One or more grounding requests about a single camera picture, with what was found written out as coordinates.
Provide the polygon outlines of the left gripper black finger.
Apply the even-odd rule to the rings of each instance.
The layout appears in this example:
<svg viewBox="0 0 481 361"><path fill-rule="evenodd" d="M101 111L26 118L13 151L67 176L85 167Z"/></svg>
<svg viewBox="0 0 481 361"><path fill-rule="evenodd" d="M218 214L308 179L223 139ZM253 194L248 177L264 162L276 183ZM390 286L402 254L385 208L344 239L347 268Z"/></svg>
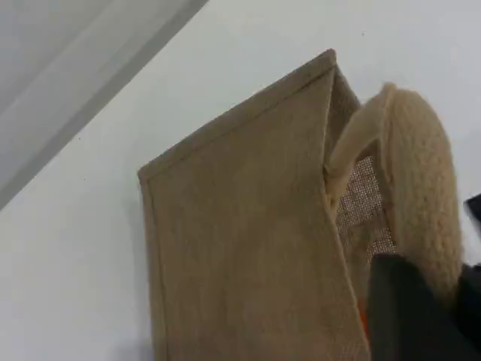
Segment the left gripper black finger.
<svg viewBox="0 0 481 361"><path fill-rule="evenodd" d="M480 360L480 264L464 264L458 280L456 323L464 337L458 360Z"/></svg>
<svg viewBox="0 0 481 361"><path fill-rule="evenodd" d="M367 322L372 360L460 360L464 338L417 267L395 254L371 262Z"/></svg>

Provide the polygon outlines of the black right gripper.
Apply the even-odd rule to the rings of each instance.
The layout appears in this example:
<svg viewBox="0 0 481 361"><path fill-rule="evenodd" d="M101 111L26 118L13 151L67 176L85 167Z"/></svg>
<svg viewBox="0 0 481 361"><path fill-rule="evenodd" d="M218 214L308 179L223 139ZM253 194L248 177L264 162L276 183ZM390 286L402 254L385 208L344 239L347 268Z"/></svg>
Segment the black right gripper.
<svg viewBox="0 0 481 361"><path fill-rule="evenodd" d="M481 224L481 194L470 197L464 204L473 221L479 226Z"/></svg>

